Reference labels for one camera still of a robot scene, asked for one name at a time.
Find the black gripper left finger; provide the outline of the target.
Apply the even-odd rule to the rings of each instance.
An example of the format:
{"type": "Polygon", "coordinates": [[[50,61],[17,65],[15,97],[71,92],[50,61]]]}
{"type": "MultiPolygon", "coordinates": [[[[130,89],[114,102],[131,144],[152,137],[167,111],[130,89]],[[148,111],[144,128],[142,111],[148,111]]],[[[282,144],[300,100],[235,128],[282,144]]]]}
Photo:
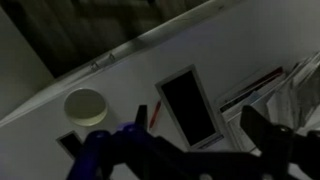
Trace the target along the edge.
{"type": "Polygon", "coordinates": [[[68,174],[68,180],[111,180],[114,167],[125,164],[140,180],[185,180],[187,174],[174,160],[182,152],[146,131],[147,106],[140,105],[133,123],[114,134],[91,132],[68,174]]]}

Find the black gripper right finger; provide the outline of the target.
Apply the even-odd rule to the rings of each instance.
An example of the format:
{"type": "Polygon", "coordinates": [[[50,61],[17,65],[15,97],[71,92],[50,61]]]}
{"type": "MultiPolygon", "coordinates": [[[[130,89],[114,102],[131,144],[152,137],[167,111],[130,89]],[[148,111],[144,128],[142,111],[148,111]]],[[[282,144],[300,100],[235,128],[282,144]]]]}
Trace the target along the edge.
{"type": "Polygon", "coordinates": [[[240,126],[261,151],[264,175],[273,180],[298,180],[288,174],[296,164],[313,180],[320,180],[320,136],[317,130],[305,136],[281,124],[273,124],[252,106],[242,108],[240,126]]]}

